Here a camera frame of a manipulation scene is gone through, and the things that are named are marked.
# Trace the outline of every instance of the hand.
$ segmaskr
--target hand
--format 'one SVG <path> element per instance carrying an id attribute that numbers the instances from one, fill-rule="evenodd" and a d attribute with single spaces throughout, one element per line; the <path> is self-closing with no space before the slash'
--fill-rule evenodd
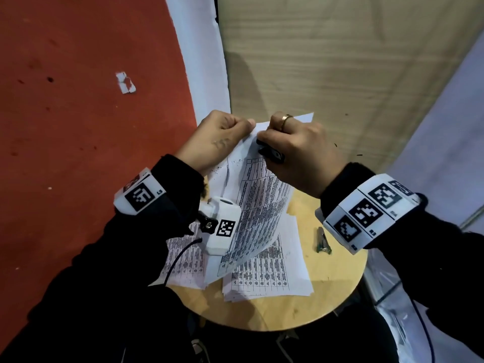
<path id="1" fill-rule="evenodd" d="M 190 165 L 202 176 L 219 164 L 235 146 L 256 127 L 253 119 L 211 111 L 175 157 Z"/>
<path id="2" fill-rule="evenodd" d="M 267 130 L 257 138 L 286 156 L 283 164 L 266 158 L 267 168 L 282 182 L 311 195 L 320 197 L 324 189 L 348 163 L 332 142 L 326 140 L 326 131 L 317 122 L 302 123 L 290 117 L 282 127 L 282 112 L 270 118 Z"/>

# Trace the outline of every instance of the person's left hand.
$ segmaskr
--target person's left hand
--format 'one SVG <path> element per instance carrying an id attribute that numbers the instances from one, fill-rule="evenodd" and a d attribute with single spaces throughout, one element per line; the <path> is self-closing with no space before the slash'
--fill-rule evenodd
<path id="1" fill-rule="evenodd" d="M 206 176 L 212 168 L 227 158 L 254 127 L 256 122 L 253 119 L 211 111 L 175 157 Z"/>

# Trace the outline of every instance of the beige wall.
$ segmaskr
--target beige wall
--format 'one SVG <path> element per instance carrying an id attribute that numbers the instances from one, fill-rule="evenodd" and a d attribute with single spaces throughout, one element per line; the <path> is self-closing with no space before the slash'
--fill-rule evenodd
<path id="1" fill-rule="evenodd" d="M 218 0 L 234 114 L 315 112 L 385 170 L 484 25 L 484 0 Z"/>

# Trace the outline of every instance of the white device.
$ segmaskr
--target white device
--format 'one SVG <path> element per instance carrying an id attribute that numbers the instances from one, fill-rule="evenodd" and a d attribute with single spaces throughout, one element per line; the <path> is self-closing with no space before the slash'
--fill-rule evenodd
<path id="1" fill-rule="evenodd" d="M 145 168 L 114 195 L 114 206 L 120 213 L 136 215 L 164 193 L 165 189 Z"/>
<path id="2" fill-rule="evenodd" d="M 242 209 L 227 198 L 214 196 L 201 201 L 198 212 L 205 217 L 196 234 L 202 238 L 200 247 L 208 255 L 222 256 L 230 248 Z"/>
<path id="3" fill-rule="evenodd" d="M 420 197 L 387 174 L 366 180 L 325 219 L 316 218 L 353 255 L 420 204 Z"/>

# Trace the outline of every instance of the sheet of paper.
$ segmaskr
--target sheet of paper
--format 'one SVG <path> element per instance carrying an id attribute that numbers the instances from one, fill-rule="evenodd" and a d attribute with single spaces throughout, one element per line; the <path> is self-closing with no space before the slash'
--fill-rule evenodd
<path id="1" fill-rule="evenodd" d="M 190 224 L 190 230 L 196 234 L 199 223 L 193 222 Z M 166 258 L 165 266 L 161 270 L 159 278 L 150 285 L 163 284 L 165 282 L 166 273 L 170 269 L 173 261 L 178 254 L 186 247 L 187 244 L 195 240 L 195 236 L 184 236 L 180 238 L 171 238 L 166 241 L 168 246 L 168 257 Z M 197 244 L 191 246 L 180 257 L 177 264 L 171 272 L 168 279 L 169 285 L 178 285 L 182 287 L 189 287 L 195 289 L 205 289 L 203 282 L 203 258 L 204 254 Z"/>
<path id="2" fill-rule="evenodd" d="M 312 117 L 311 113 L 296 118 L 310 122 Z M 268 247 L 281 215 L 286 213 L 293 188 L 269 171 L 258 153 L 257 133 L 268 126 L 269 122 L 258 123 L 228 157 L 224 197 L 239 204 L 242 215 L 229 251 L 223 256 L 204 257 L 206 284 L 227 275 Z"/>
<path id="3" fill-rule="evenodd" d="M 222 292 L 226 301 L 313 292 L 296 217 L 282 216 L 274 243 L 224 276 Z"/>

